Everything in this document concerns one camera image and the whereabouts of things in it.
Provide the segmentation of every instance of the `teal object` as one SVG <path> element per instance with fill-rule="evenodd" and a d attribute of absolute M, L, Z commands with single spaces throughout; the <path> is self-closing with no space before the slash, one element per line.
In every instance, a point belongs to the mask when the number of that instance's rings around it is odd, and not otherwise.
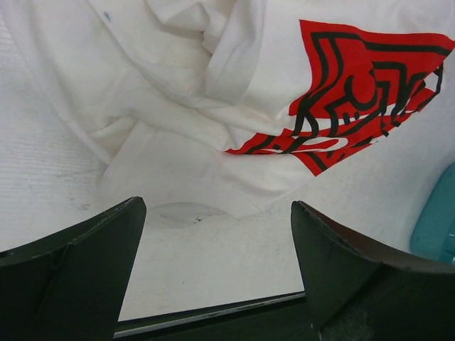
<path fill-rule="evenodd" d="M 439 178 L 410 242 L 416 256 L 455 264 L 455 163 Z"/>

